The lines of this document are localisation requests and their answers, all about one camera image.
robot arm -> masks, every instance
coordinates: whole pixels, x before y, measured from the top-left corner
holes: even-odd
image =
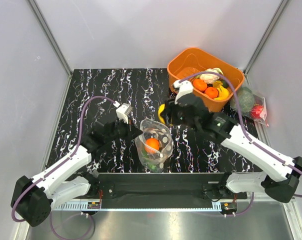
[[[83,136],[83,141],[75,154],[71,154],[74,148],[71,153],[43,172],[32,178],[22,176],[17,180],[11,200],[12,208],[20,195],[29,186],[38,182],[20,200],[15,209],[32,227],[41,224],[59,205],[78,196],[92,197],[98,192],[98,180],[90,173],[68,182],[64,181],[78,169],[89,164],[100,147],[119,138],[133,140],[142,134],[142,131],[132,125],[128,119],[132,108],[127,104],[117,107],[118,119],[106,124],[98,121],[88,134]]]
[[[294,195],[300,174],[288,167],[294,166],[302,171],[302,157],[292,158],[283,155],[254,136],[248,134],[248,140],[239,123],[222,112],[209,112],[201,98],[193,94],[189,81],[173,84],[179,92],[174,99],[165,101],[159,108],[158,116],[162,123],[186,125],[203,133],[209,141],[221,144],[249,159],[263,172],[225,173],[219,184],[207,189],[210,199],[218,199],[229,193],[265,192],[271,198],[288,203]],[[282,164],[259,146],[280,157]]]

orange basket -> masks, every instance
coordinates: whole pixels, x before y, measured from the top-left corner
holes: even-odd
[[[213,68],[220,68],[222,70],[224,76],[230,80],[234,86],[235,91],[241,87],[245,80],[244,74],[239,69],[199,48],[190,47],[181,52],[167,65],[171,91],[176,93],[172,86],[176,80],[184,79],[192,74]],[[228,87],[227,89],[230,95],[224,100],[214,100],[197,89],[194,89],[193,93],[203,100],[210,112],[220,112],[233,96],[231,88]]]

transparent bag with fruit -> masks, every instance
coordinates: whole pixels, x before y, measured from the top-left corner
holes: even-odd
[[[268,127],[265,97],[252,91],[247,86],[241,87],[236,94],[239,99],[242,115]],[[234,111],[238,110],[234,97],[230,100],[230,107]]]
[[[164,162],[172,155],[173,140],[164,124],[144,119],[140,124],[143,134],[135,138],[139,159],[153,173],[162,173]]]

white wall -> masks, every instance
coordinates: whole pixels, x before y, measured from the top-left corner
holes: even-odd
[[[166,68],[187,47],[243,69],[280,0],[36,0],[73,69]]]
[[[0,240],[16,180],[43,163],[67,75],[26,0],[0,0]]]
[[[249,79],[267,99],[272,147],[302,157],[302,0],[289,3]],[[302,198],[297,202],[302,214]]]

red fruit in bag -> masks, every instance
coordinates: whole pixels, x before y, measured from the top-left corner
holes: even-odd
[[[251,113],[251,117],[253,119],[260,119],[260,114],[262,113],[263,111],[263,106],[262,105],[257,105],[257,106],[254,106],[252,108],[252,110],[250,111]]]

